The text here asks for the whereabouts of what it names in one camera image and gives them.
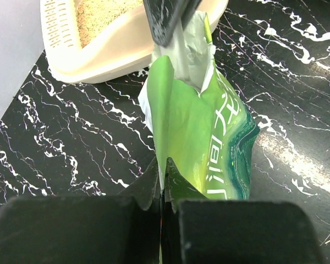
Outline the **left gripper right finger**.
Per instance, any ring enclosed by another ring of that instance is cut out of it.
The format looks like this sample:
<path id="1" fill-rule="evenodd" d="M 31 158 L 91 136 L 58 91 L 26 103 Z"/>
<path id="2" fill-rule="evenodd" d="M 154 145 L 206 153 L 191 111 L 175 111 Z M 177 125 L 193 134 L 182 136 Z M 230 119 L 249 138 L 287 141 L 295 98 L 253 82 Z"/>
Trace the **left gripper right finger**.
<path id="1" fill-rule="evenodd" d="M 296 204 L 207 199 L 171 158 L 164 182 L 164 263 L 324 263 Z"/>

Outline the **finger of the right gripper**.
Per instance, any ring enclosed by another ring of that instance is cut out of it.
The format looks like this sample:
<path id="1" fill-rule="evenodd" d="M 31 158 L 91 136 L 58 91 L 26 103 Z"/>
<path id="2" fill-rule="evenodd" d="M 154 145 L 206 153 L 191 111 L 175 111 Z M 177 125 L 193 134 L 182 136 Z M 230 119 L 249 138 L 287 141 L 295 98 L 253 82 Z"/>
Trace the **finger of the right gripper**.
<path id="1" fill-rule="evenodd" d="M 179 24 L 185 29 L 200 3 L 201 0 L 144 0 L 153 41 L 167 47 L 175 27 Z"/>

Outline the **clear plastic scoop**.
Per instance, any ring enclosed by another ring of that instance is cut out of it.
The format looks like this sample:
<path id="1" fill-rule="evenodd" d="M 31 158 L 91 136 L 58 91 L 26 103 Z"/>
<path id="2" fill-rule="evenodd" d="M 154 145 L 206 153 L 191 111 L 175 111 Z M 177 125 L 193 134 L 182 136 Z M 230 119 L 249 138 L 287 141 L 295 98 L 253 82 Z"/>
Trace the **clear plastic scoop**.
<path id="1" fill-rule="evenodd" d="M 161 55 L 169 57 L 174 69 L 174 78 L 190 84 L 190 72 L 181 20 L 177 22 L 174 28 L 168 46 L 160 46 L 159 48 Z"/>

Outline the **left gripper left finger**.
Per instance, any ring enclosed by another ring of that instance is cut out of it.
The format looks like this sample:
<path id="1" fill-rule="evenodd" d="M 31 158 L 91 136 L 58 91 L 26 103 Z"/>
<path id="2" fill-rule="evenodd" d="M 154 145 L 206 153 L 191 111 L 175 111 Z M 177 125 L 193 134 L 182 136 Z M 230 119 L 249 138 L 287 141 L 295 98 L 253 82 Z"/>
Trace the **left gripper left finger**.
<path id="1" fill-rule="evenodd" d="M 160 218 L 156 160 L 116 195 L 18 196 L 0 209 L 0 263 L 159 263 Z"/>

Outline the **green litter bag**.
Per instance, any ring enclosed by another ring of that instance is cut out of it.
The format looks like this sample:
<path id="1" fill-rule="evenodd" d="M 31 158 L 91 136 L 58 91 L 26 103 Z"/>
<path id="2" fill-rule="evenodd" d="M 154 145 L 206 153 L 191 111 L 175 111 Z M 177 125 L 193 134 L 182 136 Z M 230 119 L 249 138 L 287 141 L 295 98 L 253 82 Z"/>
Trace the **green litter bag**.
<path id="1" fill-rule="evenodd" d="M 184 30 L 190 84 L 174 78 L 171 60 L 155 45 L 138 100 L 153 135 L 159 177 L 167 158 L 209 199 L 250 195 L 255 120 L 217 69 L 207 14 L 197 11 Z"/>

